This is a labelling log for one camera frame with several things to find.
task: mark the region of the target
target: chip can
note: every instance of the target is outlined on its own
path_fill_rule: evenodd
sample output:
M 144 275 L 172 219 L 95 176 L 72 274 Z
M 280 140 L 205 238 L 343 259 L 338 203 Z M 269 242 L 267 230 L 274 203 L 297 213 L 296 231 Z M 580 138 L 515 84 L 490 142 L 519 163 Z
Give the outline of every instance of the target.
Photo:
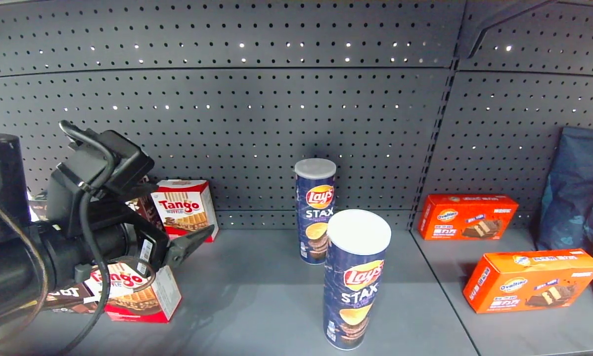
M 323 332 L 337 349 L 353 350 L 371 319 L 391 228 L 372 212 L 350 209 L 329 220 L 327 234 Z
M 296 225 L 303 261 L 325 262 L 329 238 L 327 222 L 334 214 L 336 166 L 330 160 L 309 158 L 294 165 L 296 172 Z

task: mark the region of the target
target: lay's logo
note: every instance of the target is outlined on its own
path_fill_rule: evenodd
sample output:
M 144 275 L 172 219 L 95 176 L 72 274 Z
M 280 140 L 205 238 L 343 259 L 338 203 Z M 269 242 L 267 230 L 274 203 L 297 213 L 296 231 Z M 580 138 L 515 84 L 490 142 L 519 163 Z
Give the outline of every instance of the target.
M 523 277 L 516 277 L 505 282 L 504 285 L 500 286 L 499 289 L 504 293 L 512 293 L 522 288 L 527 283 L 527 279 Z
M 314 209 L 324 209 L 334 199 L 334 187 L 331 185 L 319 185 L 310 189 L 305 195 L 305 201 Z
M 457 212 L 455 209 L 445 209 L 445 210 L 441 210 L 441 212 L 439 213 L 439 215 L 437 216 L 437 220 L 439 221 L 443 221 L 444 223 L 447 223 L 448 221 L 453 221 L 455 220 L 455 217 L 459 214 L 459 212 Z
M 344 285 L 352 291 L 359 291 L 375 282 L 382 274 L 383 267 L 384 260 L 353 266 L 344 271 Z

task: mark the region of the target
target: pegboard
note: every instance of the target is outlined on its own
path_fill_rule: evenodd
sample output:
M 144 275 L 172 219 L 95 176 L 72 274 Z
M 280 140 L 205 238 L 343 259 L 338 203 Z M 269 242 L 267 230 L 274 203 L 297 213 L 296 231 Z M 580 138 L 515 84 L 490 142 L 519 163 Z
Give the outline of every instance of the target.
M 536 210 L 563 126 L 593 129 L 593 77 L 458 72 L 423 197 L 502 192 Z
M 189 67 L 449 67 L 455 1 L 41 1 L 0 6 L 0 76 Z
M 373 210 L 381 216 L 391 228 L 406 230 L 414 212 L 411 210 Z M 220 228 L 238 228 L 242 230 L 259 229 L 296 229 L 296 212 L 294 211 L 217 211 Z
M 475 16 L 466 12 L 463 27 Z M 593 75 L 593 6 L 547 4 L 499 23 L 458 69 Z
M 337 206 L 411 209 L 440 117 L 437 68 L 96 71 L 0 78 L 0 132 L 33 192 L 68 156 L 57 122 L 113 129 L 162 178 L 207 178 L 218 210 L 292 210 L 293 165 L 338 165 Z

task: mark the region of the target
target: robotic arm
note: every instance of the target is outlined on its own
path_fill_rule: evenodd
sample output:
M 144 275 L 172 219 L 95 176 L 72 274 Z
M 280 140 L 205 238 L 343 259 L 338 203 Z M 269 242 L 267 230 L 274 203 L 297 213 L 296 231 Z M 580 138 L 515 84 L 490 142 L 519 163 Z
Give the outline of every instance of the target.
M 142 259 L 155 272 L 181 264 L 213 232 L 209 226 L 170 241 L 124 203 L 155 191 L 154 184 L 138 183 L 153 160 L 115 131 L 81 131 L 66 121 L 60 125 L 73 140 L 74 153 L 50 176 L 47 222 L 30 221 L 19 139 L 0 133 L 0 324 L 7 321 L 3 315 L 40 297 L 42 280 L 54 291 L 89 278 L 97 252 L 104 265 L 129 256 L 129 266 L 137 270 Z M 41 257 L 45 278 L 21 233 Z M 141 257 L 145 244 L 151 244 L 151 253 Z

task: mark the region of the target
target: shelf surface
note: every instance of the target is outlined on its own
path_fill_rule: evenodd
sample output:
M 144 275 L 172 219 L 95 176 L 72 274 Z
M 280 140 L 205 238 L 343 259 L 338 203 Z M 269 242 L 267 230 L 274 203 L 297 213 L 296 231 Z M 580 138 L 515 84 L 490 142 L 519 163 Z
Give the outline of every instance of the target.
M 323 266 L 294 230 L 223 230 L 174 271 L 183 300 L 170 324 L 104 315 L 74 355 L 346 355 L 323 335 Z M 394 231 L 360 355 L 476 354 L 410 233 Z M 42 313 L 14 350 L 56 352 L 88 315 Z
M 477 315 L 463 287 L 486 252 L 535 250 L 527 230 L 507 230 L 496 241 L 424 241 L 420 249 L 483 356 L 584 355 L 593 353 L 593 292 L 584 291 L 570 307 Z

